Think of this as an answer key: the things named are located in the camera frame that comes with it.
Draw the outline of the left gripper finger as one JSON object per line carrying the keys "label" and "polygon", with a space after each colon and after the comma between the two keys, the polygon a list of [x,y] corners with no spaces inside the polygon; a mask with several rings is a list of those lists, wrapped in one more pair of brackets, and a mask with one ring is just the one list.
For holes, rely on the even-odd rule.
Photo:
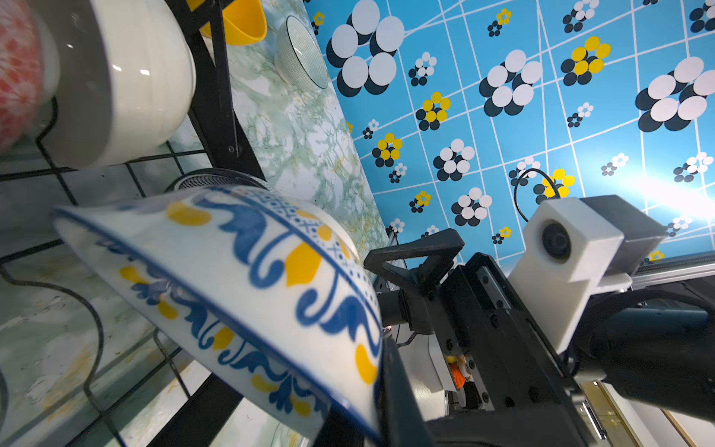
{"label": "left gripper finger", "polygon": [[434,446],[428,432],[397,344],[383,342],[379,391],[381,446]]}

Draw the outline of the blue yellow floral bowl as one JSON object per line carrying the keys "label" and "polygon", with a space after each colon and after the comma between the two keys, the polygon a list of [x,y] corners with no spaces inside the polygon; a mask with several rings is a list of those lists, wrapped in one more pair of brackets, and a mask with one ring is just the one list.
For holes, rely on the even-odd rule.
{"label": "blue yellow floral bowl", "polygon": [[109,261],[113,290],[245,399],[307,438],[335,412],[379,443],[379,305],[329,215],[251,186],[58,210],[149,249],[167,276],[79,242],[91,264]]}

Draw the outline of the dark blue patterned bowl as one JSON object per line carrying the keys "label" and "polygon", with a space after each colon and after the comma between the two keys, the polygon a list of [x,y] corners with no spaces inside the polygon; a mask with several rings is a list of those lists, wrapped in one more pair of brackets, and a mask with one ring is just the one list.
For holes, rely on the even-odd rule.
{"label": "dark blue patterned bowl", "polygon": [[172,182],[165,192],[171,193],[203,186],[251,186],[279,193],[276,188],[258,177],[240,171],[232,171],[232,169],[218,168],[197,169],[188,172]]}

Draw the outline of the plain white bowl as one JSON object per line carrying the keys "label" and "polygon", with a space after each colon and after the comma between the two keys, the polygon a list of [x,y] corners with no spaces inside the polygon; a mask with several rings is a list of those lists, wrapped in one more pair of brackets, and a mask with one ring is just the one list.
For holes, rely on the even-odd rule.
{"label": "plain white bowl", "polygon": [[122,164],[163,145],[196,89],[192,53],[164,1],[33,1],[53,43],[57,121],[44,146],[72,169]]}

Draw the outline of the black floral pink bowl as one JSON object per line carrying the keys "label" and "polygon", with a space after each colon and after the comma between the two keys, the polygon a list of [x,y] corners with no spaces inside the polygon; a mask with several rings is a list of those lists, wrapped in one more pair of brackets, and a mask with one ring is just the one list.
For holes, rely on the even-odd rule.
{"label": "black floral pink bowl", "polygon": [[33,11],[1,3],[1,149],[11,148],[35,119],[43,93],[43,56]]}

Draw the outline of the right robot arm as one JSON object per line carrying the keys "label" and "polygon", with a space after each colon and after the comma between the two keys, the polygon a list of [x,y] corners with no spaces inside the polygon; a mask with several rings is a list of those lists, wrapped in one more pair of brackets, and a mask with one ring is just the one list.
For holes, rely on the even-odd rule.
{"label": "right robot arm", "polygon": [[379,295],[383,321],[436,335],[445,354],[463,354],[480,376],[489,411],[469,408],[428,421],[435,446],[591,446],[578,414],[575,376],[586,361],[627,397],[704,419],[714,417],[714,308],[661,290],[608,294],[577,322],[573,366],[560,359],[546,326],[565,295],[538,297],[492,257],[474,255],[450,270],[463,240],[449,229],[415,242],[371,251],[365,267],[395,285]]}

